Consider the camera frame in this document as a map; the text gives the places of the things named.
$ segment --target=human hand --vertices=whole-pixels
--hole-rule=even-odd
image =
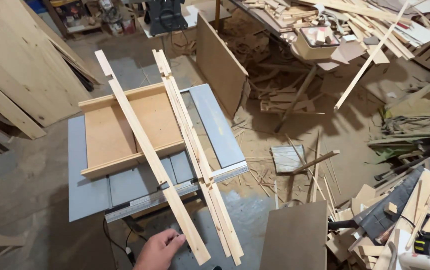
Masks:
[[[187,237],[174,229],[150,237],[141,249],[133,270],[167,270],[176,251]]]

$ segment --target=table saw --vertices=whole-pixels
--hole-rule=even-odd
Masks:
[[[213,180],[220,182],[247,172],[245,157],[208,84],[180,92],[184,100],[192,100],[185,103],[194,105],[221,167],[213,172]],[[200,189],[186,150],[160,158],[180,196]],[[80,171],[84,169],[87,147],[83,115],[68,120],[70,222],[104,211],[110,223],[166,201],[164,187],[158,185],[147,162],[97,180],[82,176]]]

